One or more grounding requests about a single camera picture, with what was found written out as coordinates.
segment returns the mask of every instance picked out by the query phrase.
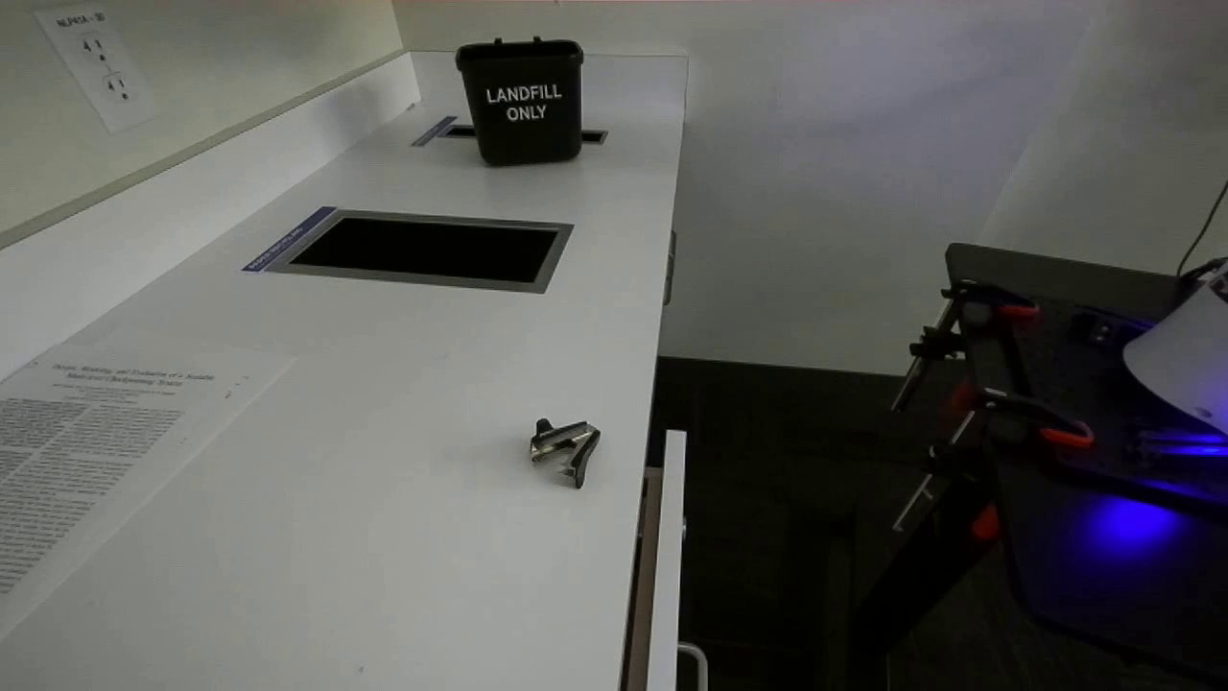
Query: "black bin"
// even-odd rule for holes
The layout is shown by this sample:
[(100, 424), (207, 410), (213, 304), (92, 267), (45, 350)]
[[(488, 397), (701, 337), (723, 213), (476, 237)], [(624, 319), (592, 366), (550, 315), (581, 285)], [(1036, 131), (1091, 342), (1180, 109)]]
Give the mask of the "black bin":
[(488, 164), (570, 162), (581, 155), (577, 41), (459, 45), (464, 98)]

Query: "white countertop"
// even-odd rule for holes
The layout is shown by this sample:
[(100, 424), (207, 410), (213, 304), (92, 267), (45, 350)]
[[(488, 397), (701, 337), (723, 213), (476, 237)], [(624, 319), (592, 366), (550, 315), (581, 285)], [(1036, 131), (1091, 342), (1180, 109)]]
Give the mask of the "white countertop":
[[(414, 109), (71, 342), (286, 358), (0, 642), (11, 691), (618, 688), (683, 117), (482, 171)], [(314, 207), (570, 223), (546, 295), (240, 274)], [(604, 429), (583, 493), (536, 419)]]

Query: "wall outlet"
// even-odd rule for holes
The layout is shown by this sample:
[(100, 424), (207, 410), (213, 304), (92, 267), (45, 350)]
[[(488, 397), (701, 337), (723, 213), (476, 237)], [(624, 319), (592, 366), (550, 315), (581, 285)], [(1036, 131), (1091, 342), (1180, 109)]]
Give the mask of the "wall outlet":
[(71, 71), (96, 117), (119, 131), (153, 121), (156, 105), (144, 79), (132, 66), (109, 8), (34, 11), (55, 50)]

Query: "dark floor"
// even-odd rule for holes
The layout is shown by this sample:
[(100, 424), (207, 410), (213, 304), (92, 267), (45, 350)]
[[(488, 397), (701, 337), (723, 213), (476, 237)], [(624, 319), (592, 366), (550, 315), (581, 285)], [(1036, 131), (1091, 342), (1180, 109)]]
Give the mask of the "dark floor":
[(660, 361), (656, 387), (656, 424), (689, 429), (683, 638), (707, 648), (712, 691), (1197, 688), (1040, 631), (1017, 610), (1000, 553), (870, 677), (850, 677), (847, 613), (898, 547), (891, 519), (949, 427), (921, 410), (941, 402), (891, 414), (894, 375), (701, 361)]

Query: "countertop surface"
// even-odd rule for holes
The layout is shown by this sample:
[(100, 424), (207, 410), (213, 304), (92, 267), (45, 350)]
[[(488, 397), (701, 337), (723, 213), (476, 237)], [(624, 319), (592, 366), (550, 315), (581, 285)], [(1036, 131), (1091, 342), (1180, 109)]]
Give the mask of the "countertop surface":
[[(683, 121), (596, 117), (577, 162), (488, 171), (471, 140), (414, 146), (441, 117), (405, 111), (71, 337), (286, 374), (0, 642), (0, 688), (618, 688)], [(314, 207), (570, 237), (550, 294), (240, 274)], [(536, 419), (604, 429), (583, 493), (531, 465)]]

